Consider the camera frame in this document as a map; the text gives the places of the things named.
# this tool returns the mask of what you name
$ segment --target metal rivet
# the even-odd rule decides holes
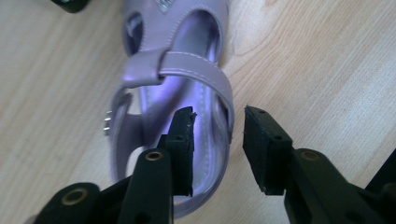
[[[64,205],[74,205],[81,203],[87,197],[88,191],[83,188],[77,188],[70,190],[62,197],[62,204]]]
[[[163,154],[159,151],[153,151],[146,155],[146,160],[148,161],[157,161],[163,157]]]
[[[304,159],[306,159],[308,161],[316,161],[317,159],[319,159],[319,155],[312,151],[302,152],[301,157],[303,157]]]
[[[105,136],[110,134],[110,121],[111,121],[111,111],[107,111],[105,118],[105,128],[103,131],[105,132]]]

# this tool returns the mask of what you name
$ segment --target black object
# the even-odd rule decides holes
[[[89,0],[51,0],[53,3],[61,7],[69,13],[77,13],[88,5]]]
[[[192,195],[192,107],[179,109],[157,148],[142,152],[134,174],[100,191],[77,183],[58,191],[35,223],[173,223],[173,196]]]
[[[290,223],[396,223],[395,152],[368,188],[360,189],[323,154],[294,150],[267,112],[247,106],[245,113],[244,150],[256,182],[267,195],[286,190]]]

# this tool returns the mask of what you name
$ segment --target light wood floor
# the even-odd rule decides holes
[[[120,3],[71,15],[48,0],[0,2],[0,223],[24,223],[69,184],[111,184],[102,128],[127,60]],[[243,152],[246,105],[365,187],[396,148],[396,1],[233,0],[230,13],[230,163],[209,202],[177,223],[288,223]]]

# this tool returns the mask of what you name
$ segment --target shoe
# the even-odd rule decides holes
[[[107,134],[115,181],[126,176],[131,153],[155,148],[175,111],[192,106],[193,197],[175,197],[183,217],[216,191],[227,166],[233,133],[233,94],[218,68],[228,21],[227,0],[124,0],[125,65]],[[140,115],[128,113],[129,89],[138,88]]]

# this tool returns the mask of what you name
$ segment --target wooden table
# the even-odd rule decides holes
[[[69,184],[111,184],[102,128],[127,60],[120,3],[71,15],[48,0],[1,1],[0,223],[24,223]],[[215,195],[177,223],[288,223],[242,150],[246,105],[365,187],[396,148],[396,1],[235,0],[230,14],[230,162]]]

